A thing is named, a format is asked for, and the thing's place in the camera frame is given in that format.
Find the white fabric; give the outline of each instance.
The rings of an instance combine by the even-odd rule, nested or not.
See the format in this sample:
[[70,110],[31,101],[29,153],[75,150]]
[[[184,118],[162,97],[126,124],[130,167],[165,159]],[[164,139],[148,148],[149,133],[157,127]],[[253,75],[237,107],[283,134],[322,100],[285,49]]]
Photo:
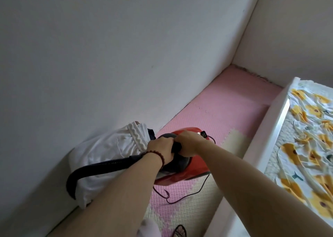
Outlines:
[[[150,141],[146,124],[135,122],[127,126],[82,142],[69,154],[71,171],[83,166],[138,155],[145,151]],[[84,209],[123,170],[103,175],[81,178],[76,186],[75,196]]]

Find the foot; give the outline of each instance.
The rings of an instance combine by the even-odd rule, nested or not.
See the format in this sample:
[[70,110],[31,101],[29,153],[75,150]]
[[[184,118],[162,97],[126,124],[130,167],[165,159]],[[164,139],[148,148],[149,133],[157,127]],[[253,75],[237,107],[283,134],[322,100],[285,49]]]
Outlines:
[[173,237],[187,237],[185,227],[183,225],[178,225],[173,232]]

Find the bed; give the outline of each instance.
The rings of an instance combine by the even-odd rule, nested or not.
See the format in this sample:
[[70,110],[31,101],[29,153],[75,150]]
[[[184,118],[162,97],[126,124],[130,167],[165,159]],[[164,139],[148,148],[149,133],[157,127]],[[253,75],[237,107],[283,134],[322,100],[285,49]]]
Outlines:
[[[272,181],[275,181],[280,172],[277,156],[281,145],[292,142],[296,135],[293,126],[294,117],[289,109],[288,93],[299,86],[307,87],[317,94],[333,96],[332,88],[296,77],[272,102],[243,158]],[[225,198],[222,199],[204,235],[204,237],[221,236],[249,236]]]

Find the vacuum cleaner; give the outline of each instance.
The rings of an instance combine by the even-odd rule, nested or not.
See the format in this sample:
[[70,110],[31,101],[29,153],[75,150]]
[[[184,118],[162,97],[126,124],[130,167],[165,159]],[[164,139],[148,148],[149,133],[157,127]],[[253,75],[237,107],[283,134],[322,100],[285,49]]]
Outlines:
[[[178,134],[182,133],[185,130],[198,133],[207,140],[209,140],[209,138],[212,138],[208,136],[205,131],[197,127],[182,128],[177,131],[173,131],[172,133],[163,134],[160,137],[175,138]],[[148,132],[150,139],[155,139],[154,132],[149,129]],[[173,183],[179,182],[181,180],[191,180],[194,178],[210,174],[207,165],[200,156],[196,155],[194,157],[183,157],[180,154],[178,154],[180,151],[181,151],[181,144],[179,142],[174,142],[172,146],[172,153],[174,153],[173,160],[170,163],[166,164],[163,167],[163,169],[160,170],[159,174],[156,177],[154,183],[155,185],[168,186]],[[106,173],[127,169],[131,165],[139,161],[142,157],[143,157],[142,154],[131,155],[129,157],[124,157],[121,159],[102,161],[77,168],[69,175],[67,179],[66,183],[67,192],[73,199],[76,199],[77,183],[82,178],[91,177],[91,176],[98,177],[98,176],[103,176],[103,174]]]

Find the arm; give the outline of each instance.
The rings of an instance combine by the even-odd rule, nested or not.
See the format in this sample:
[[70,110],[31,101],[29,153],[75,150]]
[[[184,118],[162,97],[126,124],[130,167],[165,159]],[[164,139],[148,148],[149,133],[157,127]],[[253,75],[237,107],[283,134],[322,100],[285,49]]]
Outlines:
[[[167,164],[173,159],[172,145],[172,138],[160,138],[150,141],[147,151],[159,151]],[[135,236],[161,167],[160,156],[154,153],[144,155],[97,196],[66,228],[64,236]]]
[[251,236],[333,236],[328,224],[246,161],[193,132],[174,140],[183,156],[201,156]]

